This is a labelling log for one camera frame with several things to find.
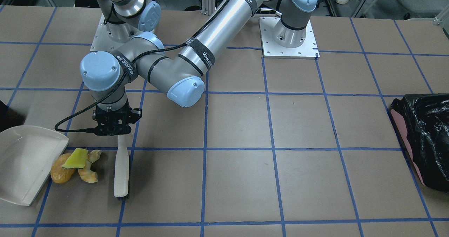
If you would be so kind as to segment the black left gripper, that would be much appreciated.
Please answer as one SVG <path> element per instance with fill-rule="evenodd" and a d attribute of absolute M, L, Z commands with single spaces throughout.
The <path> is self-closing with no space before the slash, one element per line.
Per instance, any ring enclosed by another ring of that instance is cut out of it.
<path fill-rule="evenodd" d="M 116 111 L 104 111 L 96 107 L 93 120 L 97 126 L 93 128 L 93 133 L 99 136 L 128 135 L 132 131 L 130 124 L 135 124 L 141 118 L 142 109 L 132 109 L 129 104 Z"/>

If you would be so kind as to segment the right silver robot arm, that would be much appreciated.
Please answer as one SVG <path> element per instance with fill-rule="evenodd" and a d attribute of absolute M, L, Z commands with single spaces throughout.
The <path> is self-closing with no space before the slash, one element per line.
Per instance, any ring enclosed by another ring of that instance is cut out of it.
<path fill-rule="evenodd" d="M 161 7 L 153 0 L 97 0 L 102 25 L 109 38 L 125 43 L 141 32 L 153 31 L 161 18 Z"/>

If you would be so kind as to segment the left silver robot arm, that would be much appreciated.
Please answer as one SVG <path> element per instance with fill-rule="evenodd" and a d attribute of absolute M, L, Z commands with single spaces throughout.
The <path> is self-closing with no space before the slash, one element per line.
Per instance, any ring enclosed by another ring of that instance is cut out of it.
<path fill-rule="evenodd" d="M 226 48 L 261 5 L 281 13 L 276 41 L 284 47 L 301 45 L 287 41 L 295 34 L 305 34 L 317 0 L 224 0 L 207 22 L 182 44 L 174 59 L 152 30 L 159 23 L 161 8 L 152 0 L 97 0 L 104 23 L 137 29 L 138 34 L 123 39 L 113 51 L 96 51 L 80 63 L 80 74 L 95 100 L 95 128 L 81 132 L 95 135 L 123 135 L 131 132 L 130 124 L 142 116 L 141 109 L 129 106 L 125 85 L 142 77 L 181 107 L 195 104 L 204 91 L 202 76 L 212 68 Z"/>

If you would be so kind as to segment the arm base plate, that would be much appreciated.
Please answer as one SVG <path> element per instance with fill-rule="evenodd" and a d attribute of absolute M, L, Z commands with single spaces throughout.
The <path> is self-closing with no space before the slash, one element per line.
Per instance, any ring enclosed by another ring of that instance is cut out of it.
<path fill-rule="evenodd" d="M 263 56 L 278 59 L 318 59 L 319 49 L 311 22 L 305 29 L 287 29 L 281 18 L 259 18 Z"/>
<path fill-rule="evenodd" d="M 104 24 L 105 17 L 101 16 L 99 25 L 94 34 L 90 51 L 106 51 L 111 52 L 128 42 L 132 37 L 141 31 L 130 26 L 128 23 L 123 24 Z"/>

